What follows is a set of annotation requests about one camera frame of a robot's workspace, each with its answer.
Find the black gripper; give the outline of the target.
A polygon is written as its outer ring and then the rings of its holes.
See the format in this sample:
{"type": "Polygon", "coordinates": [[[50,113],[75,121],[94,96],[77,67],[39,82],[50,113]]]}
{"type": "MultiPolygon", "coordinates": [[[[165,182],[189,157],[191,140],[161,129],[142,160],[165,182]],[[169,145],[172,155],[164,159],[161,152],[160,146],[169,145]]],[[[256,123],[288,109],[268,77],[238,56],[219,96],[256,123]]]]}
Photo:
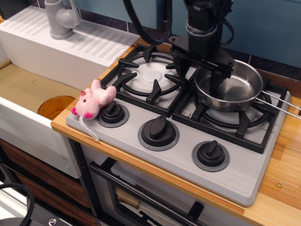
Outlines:
{"type": "Polygon", "coordinates": [[[177,74],[185,78],[190,64],[194,63],[211,71],[209,92],[213,94],[225,78],[233,74],[235,60],[221,47],[215,36],[189,38],[171,36],[171,53],[177,74]]]}

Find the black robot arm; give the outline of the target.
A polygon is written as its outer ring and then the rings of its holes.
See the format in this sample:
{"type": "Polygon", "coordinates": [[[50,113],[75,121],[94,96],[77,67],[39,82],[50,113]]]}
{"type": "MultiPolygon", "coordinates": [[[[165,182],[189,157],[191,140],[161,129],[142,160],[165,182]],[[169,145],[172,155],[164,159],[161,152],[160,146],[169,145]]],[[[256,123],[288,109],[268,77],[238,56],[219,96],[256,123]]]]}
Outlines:
{"type": "Polygon", "coordinates": [[[226,20],[232,11],[231,0],[186,0],[188,20],[186,22],[187,37],[171,37],[171,53],[177,74],[184,77],[191,62],[211,72],[209,80],[210,92],[233,74],[235,60],[222,48],[232,42],[230,38],[222,42],[222,29],[227,26],[231,32],[233,27],[226,20]]]}

